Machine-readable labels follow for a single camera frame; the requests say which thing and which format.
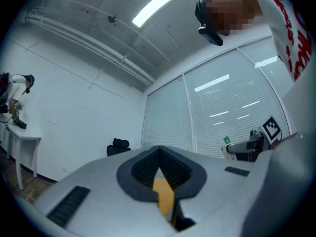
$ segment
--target black chair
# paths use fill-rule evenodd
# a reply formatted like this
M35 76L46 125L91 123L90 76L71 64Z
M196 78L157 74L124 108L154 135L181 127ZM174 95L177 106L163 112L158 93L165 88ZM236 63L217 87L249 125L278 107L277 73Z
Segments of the black chair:
M129 142L127 140L120 140L117 138L114 138L113 146L109 145L107 147L108 156L114 156L130 150Z

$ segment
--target green sign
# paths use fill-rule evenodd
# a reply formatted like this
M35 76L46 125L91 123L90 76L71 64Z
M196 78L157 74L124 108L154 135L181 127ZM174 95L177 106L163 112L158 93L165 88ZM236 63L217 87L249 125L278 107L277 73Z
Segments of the green sign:
M226 137L224 138L224 142L225 142L225 145L228 145L228 144L231 143L231 140L229 139L228 136L226 136Z

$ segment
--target white wall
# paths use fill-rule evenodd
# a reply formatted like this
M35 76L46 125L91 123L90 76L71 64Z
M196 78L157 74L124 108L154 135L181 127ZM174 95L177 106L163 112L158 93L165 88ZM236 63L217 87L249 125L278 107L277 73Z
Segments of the white wall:
M101 68L105 72L89 89ZM35 77L31 93L21 99L21 117L42 131L39 174L60 180L105 157L115 137L128 140L131 149L139 148L142 92L122 81L139 84L101 57L40 28L19 27L2 46L0 70ZM7 138L2 146L8 150ZM21 161L31 169L34 146L22 144Z

